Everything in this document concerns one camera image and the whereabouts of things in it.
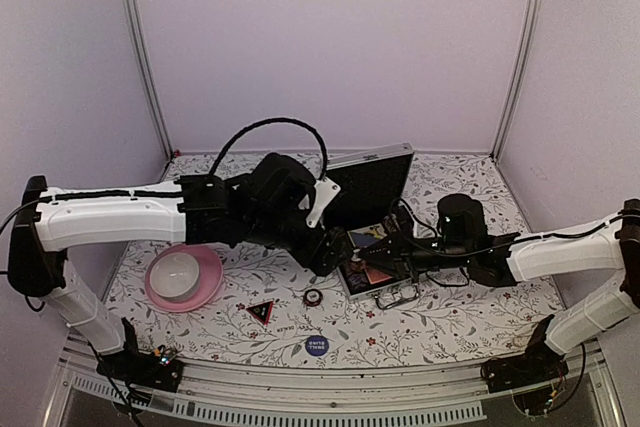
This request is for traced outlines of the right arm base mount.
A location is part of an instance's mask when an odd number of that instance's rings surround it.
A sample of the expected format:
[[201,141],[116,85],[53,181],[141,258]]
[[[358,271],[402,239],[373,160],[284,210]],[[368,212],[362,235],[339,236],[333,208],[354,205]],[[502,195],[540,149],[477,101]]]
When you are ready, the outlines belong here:
[[526,387],[559,379],[568,372],[564,354],[546,345],[546,331],[554,316],[538,323],[521,354],[492,358],[481,365],[480,375],[490,393]]

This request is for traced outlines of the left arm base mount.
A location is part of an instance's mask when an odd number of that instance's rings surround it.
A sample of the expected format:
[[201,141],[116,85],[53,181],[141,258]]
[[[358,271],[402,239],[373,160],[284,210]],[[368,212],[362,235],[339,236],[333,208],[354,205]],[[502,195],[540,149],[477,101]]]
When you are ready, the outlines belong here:
[[122,324],[125,335],[123,349],[114,354],[99,354],[97,372],[127,385],[176,393],[185,367],[177,351],[161,345],[153,352],[142,352],[134,327],[125,318],[122,318]]

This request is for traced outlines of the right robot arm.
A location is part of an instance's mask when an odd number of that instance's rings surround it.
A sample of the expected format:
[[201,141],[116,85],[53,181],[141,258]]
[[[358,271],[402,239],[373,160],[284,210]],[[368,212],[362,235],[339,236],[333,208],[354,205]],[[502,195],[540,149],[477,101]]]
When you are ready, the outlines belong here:
[[517,374],[537,383],[556,357],[639,312],[639,202],[629,199],[603,220],[558,232],[494,236],[482,204],[451,194],[437,204],[439,235],[416,238],[413,222],[389,219],[394,231],[356,256],[393,277],[418,278],[462,267],[475,283],[511,287],[539,277],[608,269],[610,279],[574,306],[541,321],[517,362]]

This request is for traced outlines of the short chip stack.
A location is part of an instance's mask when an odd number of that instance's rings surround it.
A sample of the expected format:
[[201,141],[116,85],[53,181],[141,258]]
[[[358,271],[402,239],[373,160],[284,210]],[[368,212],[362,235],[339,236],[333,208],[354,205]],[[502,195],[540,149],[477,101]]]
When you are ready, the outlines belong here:
[[318,289],[308,289],[304,292],[303,303],[308,307],[315,307],[321,304],[323,294]]

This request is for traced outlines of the blue peach chip stack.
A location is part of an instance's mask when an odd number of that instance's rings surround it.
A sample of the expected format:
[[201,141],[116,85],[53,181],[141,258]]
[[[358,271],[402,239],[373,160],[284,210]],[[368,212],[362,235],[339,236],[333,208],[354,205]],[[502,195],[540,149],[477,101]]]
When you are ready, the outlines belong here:
[[382,221],[382,225],[388,236],[401,232],[401,227],[394,214],[386,215]]

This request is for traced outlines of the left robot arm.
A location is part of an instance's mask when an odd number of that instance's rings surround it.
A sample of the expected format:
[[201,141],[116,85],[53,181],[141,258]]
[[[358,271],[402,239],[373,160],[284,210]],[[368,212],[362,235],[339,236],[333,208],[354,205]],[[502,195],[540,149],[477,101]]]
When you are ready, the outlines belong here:
[[10,231],[7,277],[18,293],[40,298],[79,331],[128,381],[148,373],[128,322],[114,316],[70,265],[82,245],[137,240],[200,245],[242,242],[283,249],[303,268],[326,276],[352,255],[341,227],[325,227],[340,187],[295,159],[270,153],[249,173],[214,172],[141,187],[64,190],[29,179],[4,223]]

